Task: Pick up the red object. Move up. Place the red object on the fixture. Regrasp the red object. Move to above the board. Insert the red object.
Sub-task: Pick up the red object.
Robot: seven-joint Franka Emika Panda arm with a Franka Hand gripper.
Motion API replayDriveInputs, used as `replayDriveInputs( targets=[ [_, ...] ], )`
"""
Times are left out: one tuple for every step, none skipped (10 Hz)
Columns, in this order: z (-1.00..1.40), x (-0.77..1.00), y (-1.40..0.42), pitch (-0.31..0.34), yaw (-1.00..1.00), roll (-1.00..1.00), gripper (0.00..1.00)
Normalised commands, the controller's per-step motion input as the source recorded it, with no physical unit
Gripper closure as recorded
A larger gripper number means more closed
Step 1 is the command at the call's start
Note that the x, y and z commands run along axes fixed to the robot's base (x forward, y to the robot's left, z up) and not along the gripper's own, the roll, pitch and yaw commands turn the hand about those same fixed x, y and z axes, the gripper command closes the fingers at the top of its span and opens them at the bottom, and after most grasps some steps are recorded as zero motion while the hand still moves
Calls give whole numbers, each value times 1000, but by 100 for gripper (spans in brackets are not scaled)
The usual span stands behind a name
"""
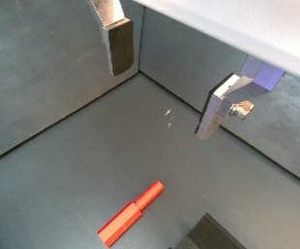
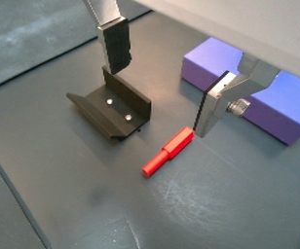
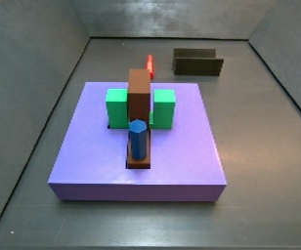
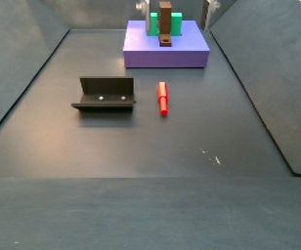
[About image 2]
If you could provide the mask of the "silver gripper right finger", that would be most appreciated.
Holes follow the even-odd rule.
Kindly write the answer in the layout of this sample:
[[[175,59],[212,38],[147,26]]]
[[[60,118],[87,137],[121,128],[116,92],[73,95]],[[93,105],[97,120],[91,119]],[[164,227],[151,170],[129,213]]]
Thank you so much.
[[[224,112],[242,115],[248,107],[244,97],[266,89],[279,69],[254,55],[243,53],[236,66],[238,74],[224,71],[203,92],[192,130],[204,137]]]

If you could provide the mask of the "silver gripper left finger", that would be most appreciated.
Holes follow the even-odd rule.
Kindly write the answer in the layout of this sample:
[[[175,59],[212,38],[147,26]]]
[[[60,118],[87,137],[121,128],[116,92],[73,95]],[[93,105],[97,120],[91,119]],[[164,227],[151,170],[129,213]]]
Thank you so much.
[[[127,19],[120,14],[116,0],[81,2],[96,24],[107,70],[115,75],[127,68],[131,61]]]

